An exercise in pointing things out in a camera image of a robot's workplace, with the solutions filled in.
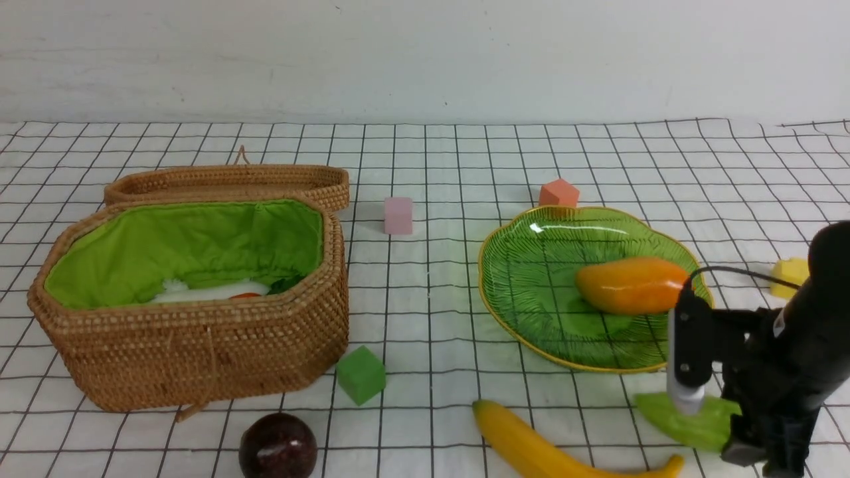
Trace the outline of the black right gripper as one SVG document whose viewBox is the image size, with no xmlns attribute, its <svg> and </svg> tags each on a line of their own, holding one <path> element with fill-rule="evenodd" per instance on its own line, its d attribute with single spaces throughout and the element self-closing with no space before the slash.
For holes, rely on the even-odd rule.
<svg viewBox="0 0 850 478">
<path fill-rule="evenodd" d="M 721 460 L 748 467 L 762 463 L 764 477 L 802 477 L 819 417 L 800 398 L 802 374 L 780 354 L 783 309 L 717 311 L 726 339 L 722 399 L 738 404 Z"/>
</svg>

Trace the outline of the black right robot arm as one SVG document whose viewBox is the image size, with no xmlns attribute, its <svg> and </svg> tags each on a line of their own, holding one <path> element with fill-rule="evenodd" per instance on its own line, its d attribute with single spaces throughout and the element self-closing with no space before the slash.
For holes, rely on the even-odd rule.
<svg viewBox="0 0 850 478">
<path fill-rule="evenodd" d="M 722 367 L 737 402 L 721 460 L 762 464 L 765 477 L 802 477 L 823 403 L 848 379 L 849 224 L 811 240 L 809 278 L 780 309 L 757 309 L 743 354 Z"/>
</svg>

